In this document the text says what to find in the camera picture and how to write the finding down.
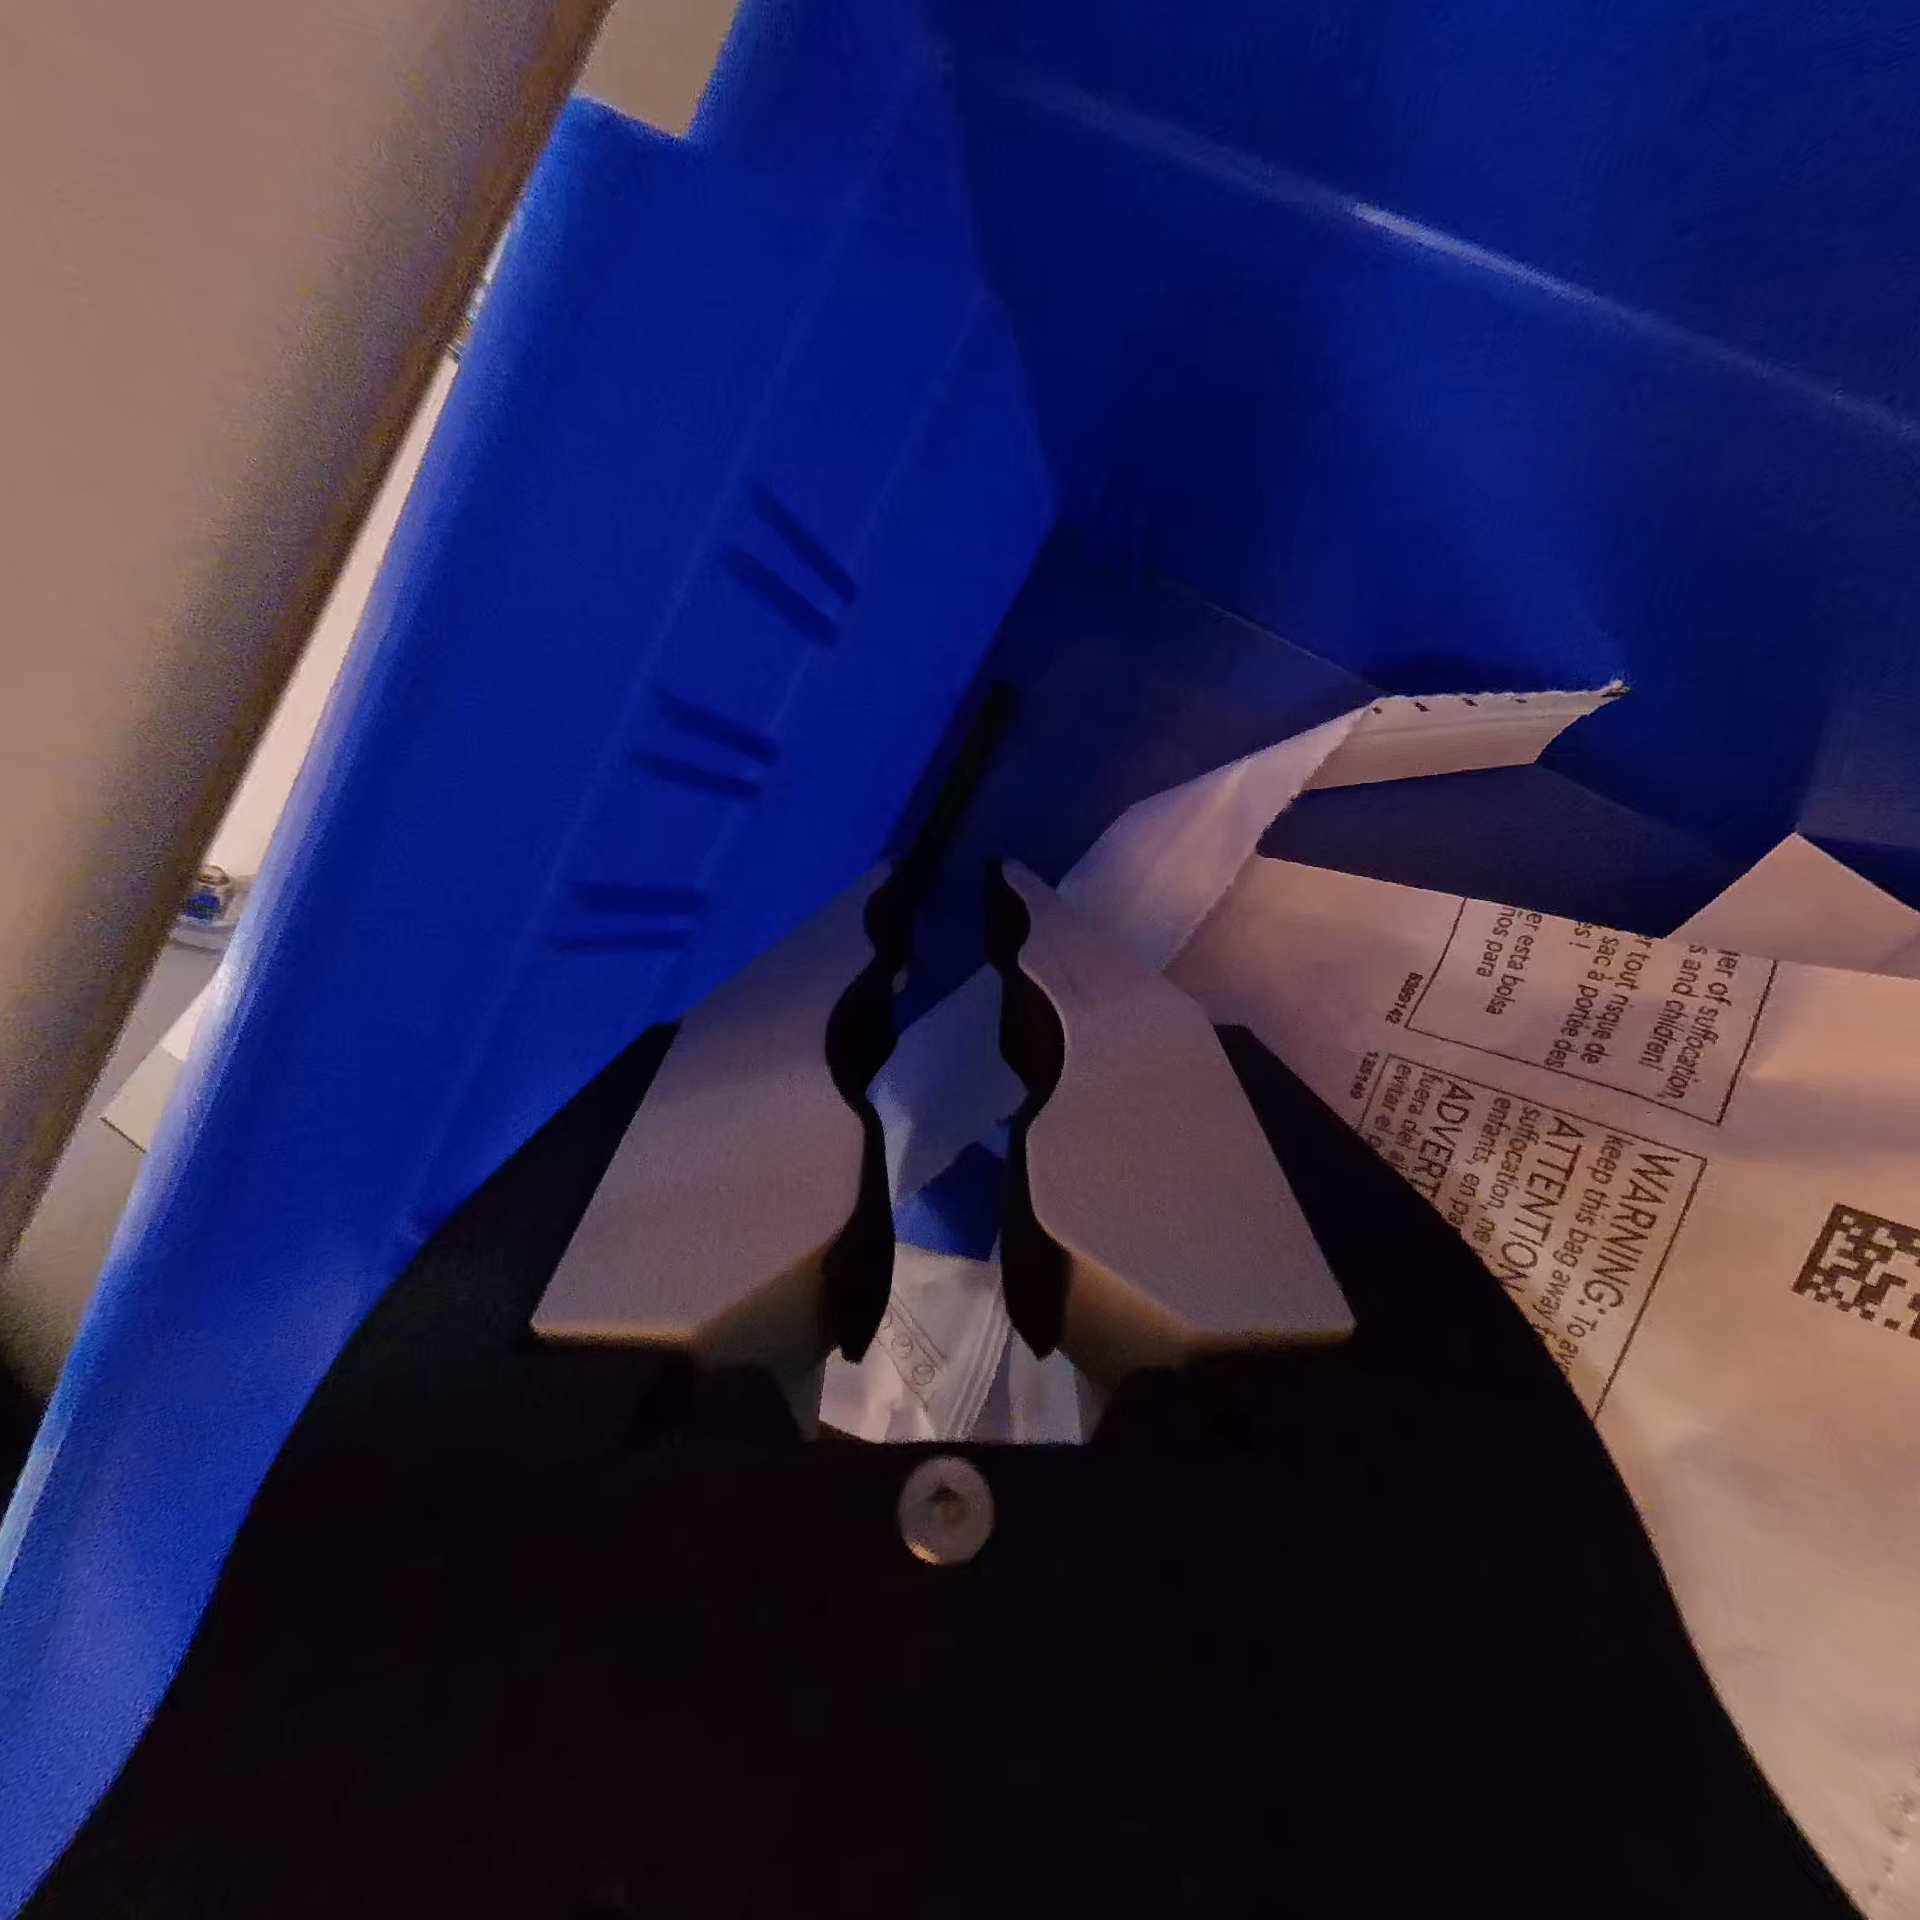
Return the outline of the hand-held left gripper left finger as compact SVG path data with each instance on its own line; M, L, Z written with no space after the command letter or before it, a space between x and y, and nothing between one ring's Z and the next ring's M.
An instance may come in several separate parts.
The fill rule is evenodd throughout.
M537 1337L758 1369L866 1355L897 1267L874 1082L916 906L915 870L878 867L683 1016Z

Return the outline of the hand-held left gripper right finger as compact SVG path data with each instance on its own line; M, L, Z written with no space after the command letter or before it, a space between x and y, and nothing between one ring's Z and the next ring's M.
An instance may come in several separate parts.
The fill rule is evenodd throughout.
M1003 859L987 883L1009 1123L999 1274L1078 1376L1318 1350L1356 1331L1207 1013Z

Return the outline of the heap of white paper bags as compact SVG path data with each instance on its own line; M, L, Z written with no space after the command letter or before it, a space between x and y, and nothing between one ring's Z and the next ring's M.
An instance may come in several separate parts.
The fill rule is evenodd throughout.
M898 1432L997 1533L883 1654L849 1911L1916 1915L1916 979L1689 920L1539 767L1385 709L1175 784L1013 722L878 1090ZM1348 1341L1078 1376L1002 1293L987 883L1213 1024Z

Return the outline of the blue storage bin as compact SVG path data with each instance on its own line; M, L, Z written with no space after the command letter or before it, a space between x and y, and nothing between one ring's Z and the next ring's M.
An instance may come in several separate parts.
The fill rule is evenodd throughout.
M740 6L570 105L6 1513L4 1915L922 1915L930 1365L532 1314L997 680L1175 784L1383 709L1916 979L1916 6Z

